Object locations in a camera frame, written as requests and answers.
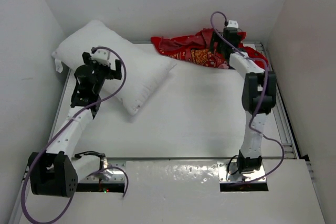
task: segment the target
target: black cable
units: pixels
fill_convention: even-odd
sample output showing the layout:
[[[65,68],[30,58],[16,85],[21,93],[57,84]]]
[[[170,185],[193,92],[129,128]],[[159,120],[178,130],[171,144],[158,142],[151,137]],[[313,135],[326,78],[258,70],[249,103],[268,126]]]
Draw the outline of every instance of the black cable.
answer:
[[[238,172],[238,170],[237,171],[235,171],[234,173],[230,173],[230,164],[231,164],[231,162],[232,162],[232,160],[235,158],[235,157],[238,157],[238,155],[234,155],[231,159],[230,159],[230,161],[229,161],[229,163],[227,163],[227,166],[226,166],[226,171],[227,171],[227,173],[229,173],[230,175],[235,175],[237,172]]]

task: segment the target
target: metal frame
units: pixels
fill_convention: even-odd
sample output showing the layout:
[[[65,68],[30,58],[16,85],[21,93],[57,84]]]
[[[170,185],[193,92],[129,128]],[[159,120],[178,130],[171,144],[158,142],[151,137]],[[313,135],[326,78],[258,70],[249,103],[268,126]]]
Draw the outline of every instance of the metal frame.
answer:
[[[269,60],[269,57],[268,57],[262,43],[260,43],[260,42],[246,42],[246,43],[255,44],[256,50],[261,52]],[[136,42],[136,44],[150,44],[150,42],[148,42],[148,41]],[[70,77],[70,73],[71,73],[71,70],[69,69],[67,79],[66,79],[66,82],[64,84],[64,88],[63,88],[63,91],[62,91],[60,102],[58,104],[57,112],[56,112],[56,115],[55,115],[55,120],[54,120],[54,123],[52,125],[51,133],[50,133],[48,141],[51,140],[51,138],[52,138],[52,136],[55,132],[57,118],[58,118],[60,107],[61,107],[61,104],[62,104],[62,101],[63,101],[63,98],[64,98],[64,94],[65,94],[66,86],[67,86],[67,83],[68,83],[68,80],[69,80],[69,77]],[[281,98],[280,91],[279,91],[278,87],[277,87],[277,104],[273,108],[273,112],[274,112],[275,120],[276,120],[276,123],[277,123],[277,126],[278,126],[280,140],[281,140],[281,142],[282,142],[282,144],[284,145],[284,148],[285,148],[285,154],[286,154],[285,157],[289,158],[289,159],[298,159],[299,158],[298,151],[296,149],[294,138],[293,138],[293,135],[292,135],[292,132],[291,132],[291,129],[290,129],[289,119],[287,118],[287,115],[286,115],[286,112],[285,112],[285,106],[284,106],[284,103],[282,101],[282,98]],[[23,175],[23,179],[25,178],[27,171],[28,171],[28,169],[26,169],[26,171]],[[21,195],[20,192],[21,192],[21,189],[22,189],[22,185],[20,187],[20,191],[18,192],[18,196],[16,198],[14,208],[13,208],[11,217],[9,219],[9,223],[17,224],[17,223],[20,222],[20,218],[21,218],[21,215],[22,215],[22,209],[20,207],[20,195]],[[30,192],[30,190],[26,191],[26,198],[27,198],[29,192]]]

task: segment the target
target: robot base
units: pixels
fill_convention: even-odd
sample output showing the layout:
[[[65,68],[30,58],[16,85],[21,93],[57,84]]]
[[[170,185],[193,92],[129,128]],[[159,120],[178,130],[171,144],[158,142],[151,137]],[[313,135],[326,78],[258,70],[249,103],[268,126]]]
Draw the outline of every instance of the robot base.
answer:
[[[266,177],[248,184],[239,185],[239,183],[248,182],[265,175],[263,164],[261,164],[260,170],[254,170],[251,173],[235,173],[238,168],[237,160],[234,159],[229,166],[228,173],[228,163],[229,159],[217,162],[221,191],[268,191]]]

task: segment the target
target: white cushion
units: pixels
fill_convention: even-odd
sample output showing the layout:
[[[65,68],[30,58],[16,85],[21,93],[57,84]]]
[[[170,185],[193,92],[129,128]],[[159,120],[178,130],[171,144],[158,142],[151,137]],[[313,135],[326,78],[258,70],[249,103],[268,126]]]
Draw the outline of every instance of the white cushion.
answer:
[[[97,46],[113,49],[125,62],[126,83],[116,97],[131,115],[137,113],[176,65],[176,61],[169,57],[160,57],[142,51],[98,20],[89,22],[85,27],[70,35],[52,53],[52,56],[63,61],[69,68],[76,70],[83,64],[82,53],[91,52],[91,48]],[[116,57],[111,54],[112,69],[114,69],[115,59]],[[103,88],[112,93],[120,84],[120,80],[106,80]]]

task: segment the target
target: patterned red fabric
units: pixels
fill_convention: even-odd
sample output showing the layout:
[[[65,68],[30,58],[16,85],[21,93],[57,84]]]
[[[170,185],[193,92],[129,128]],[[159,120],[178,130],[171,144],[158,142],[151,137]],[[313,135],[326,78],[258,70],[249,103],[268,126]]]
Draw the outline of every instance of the patterned red fabric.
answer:
[[[213,33],[213,29],[203,29],[192,36],[182,36],[172,39],[161,37],[152,37],[151,42],[161,55],[169,56],[174,59],[189,61],[197,65],[213,68],[228,68],[224,57],[219,53],[212,54],[209,51],[209,45]],[[245,39],[246,33],[240,32],[242,40]],[[240,48],[244,48],[251,58],[261,58],[267,62],[266,58],[258,51],[250,47],[244,47],[239,44]],[[260,61],[256,64],[264,68]]]

